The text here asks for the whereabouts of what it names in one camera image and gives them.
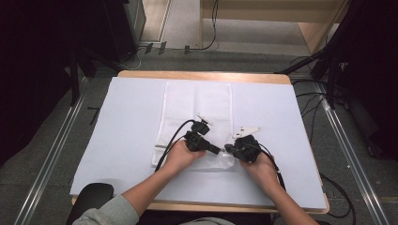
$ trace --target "white controller part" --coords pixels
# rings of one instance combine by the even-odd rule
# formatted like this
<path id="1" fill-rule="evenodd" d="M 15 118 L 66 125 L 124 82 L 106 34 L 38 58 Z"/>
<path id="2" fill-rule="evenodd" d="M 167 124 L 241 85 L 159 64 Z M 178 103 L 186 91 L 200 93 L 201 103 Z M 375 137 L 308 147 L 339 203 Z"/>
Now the white controller part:
<path id="1" fill-rule="evenodd" d="M 238 132 L 235 132 L 234 135 L 232 135 L 232 138 L 244 138 L 260 130 L 260 127 L 241 127 Z"/>

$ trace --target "hand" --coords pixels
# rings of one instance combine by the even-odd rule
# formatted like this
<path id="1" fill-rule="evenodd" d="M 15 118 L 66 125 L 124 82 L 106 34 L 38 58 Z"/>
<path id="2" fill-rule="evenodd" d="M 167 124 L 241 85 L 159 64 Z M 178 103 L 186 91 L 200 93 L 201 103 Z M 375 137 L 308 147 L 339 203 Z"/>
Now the hand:
<path id="1" fill-rule="evenodd" d="M 206 151 L 191 152 L 185 141 L 178 141 L 170 149 L 163 168 L 168 168 L 174 173 L 180 173 L 189 167 L 196 159 L 206 155 Z"/>
<path id="2" fill-rule="evenodd" d="M 240 165 L 267 194 L 272 188 L 280 186 L 275 168 L 266 155 L 260 154 L 254 163 L 240 161 Z"/>

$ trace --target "folded cloth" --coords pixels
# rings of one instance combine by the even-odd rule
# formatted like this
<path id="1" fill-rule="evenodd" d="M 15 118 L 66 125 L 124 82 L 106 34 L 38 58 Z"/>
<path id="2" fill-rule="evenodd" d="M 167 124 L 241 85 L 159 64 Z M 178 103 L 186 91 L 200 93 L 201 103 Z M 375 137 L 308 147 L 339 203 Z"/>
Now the folded cloth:
<path id="1" fill-rule="evenodd" d="M 197 114 L 212 123 L 205 139 L 223 149 L 232 142 L 232 104 L 229 83 L 175 81 L 165 85 L 161 125 L 152 156 L 152 165 L 158 165 L 167 144 L 178 128 Z M 176 135 L 176 139 L 191 130 L 186 125 Z M 224 153 L 208 153 L 199 158 L 190 169 L 227 169 L 234 166 L 235 159 Z"/>

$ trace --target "gray carpet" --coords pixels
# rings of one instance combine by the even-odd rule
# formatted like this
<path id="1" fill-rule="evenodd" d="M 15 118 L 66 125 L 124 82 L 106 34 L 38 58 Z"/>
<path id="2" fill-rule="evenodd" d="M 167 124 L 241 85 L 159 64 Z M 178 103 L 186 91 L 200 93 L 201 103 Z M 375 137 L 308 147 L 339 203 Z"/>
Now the gray carpet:
<path id="1" fill-rule="evenodd" d="M 142 70 L 188 70 L 188 71 L 245 71 L 267 73 L 289 66 L 296 56 L 266 55 L 228 52 L 191 52 L 185 55 L 182 51 L 166 51 L 159 55 L 158 50 L 149 54 L 140 53 Z M 138 59 L 132 58 L 125 65 L 134 68 Z M 96 78 L 90 80 L 83 106 L 76 118 L 62 153 L 31 218 L 30 224 L 65 224 L 71 209 L 69 189 L 80 159 L 84 153 L 95 125 L 90 125 L 94 111 L 87 107 L 100 107 L 107 92 L 110 78 L 116 74 L 107 67 L 98 65 Z M 297 94 L 313 92 L 311 83 L 295 85 Z M 302 109 L 309 97 L 300 97 L 298 105 Z M 9 160 L 0 171 L 0 224 L 12 224 L 18 216 L 29 186 L 35 180 L 46 155 L 51 148 L 56 133 L 69 109 L 70 93 L 62 98 L 52 114 L 39 129 L 34 140 L 19 154 Z M 366 153 L 366 144 L 358 132 L 350 114 L 342 107 L 337 108 L 347 135 L 356 146 L 360 161 L 366 168 L 379 197 L 397 196 L 398 164 L 391 161 L 380 161 Z M 304 117 L 308 133 L 311 132 L 312 114 Z M 314 123 L 313 139 L 314 157 L 318 169 L 324 175 L 340 184 L 348 193 L 357 212 L 357 224 L 374 224 L 351 171 L 347 168 L 340 145 L 329 124 L 325 112 L 319 109 Z M 341 215 L 347 209 L 346 201 L 330 184 L 324 182 L 330 203 L 330 212 Z M 391 224 L 398 223 L 395 208 L 397 203 L 383 202 Z M 351 224 L 351 215 L 345 218 L 333 218 L 327 215 L 313 215 L 314 218 L 332 224 Z"/>

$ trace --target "gray sleeve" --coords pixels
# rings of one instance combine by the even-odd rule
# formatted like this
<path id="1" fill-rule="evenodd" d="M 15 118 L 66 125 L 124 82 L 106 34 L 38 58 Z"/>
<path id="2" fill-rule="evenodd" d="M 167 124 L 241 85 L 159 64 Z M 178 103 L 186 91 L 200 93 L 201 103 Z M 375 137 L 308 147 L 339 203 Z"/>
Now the gray sleeve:
<path id="1" fill-rule="evenodd" d="M 138 214 L 131 204 L 121 195 L 104 204 L 100 209 L 89 209 L 73 225 L 89 224 L 136 224 Z"/>

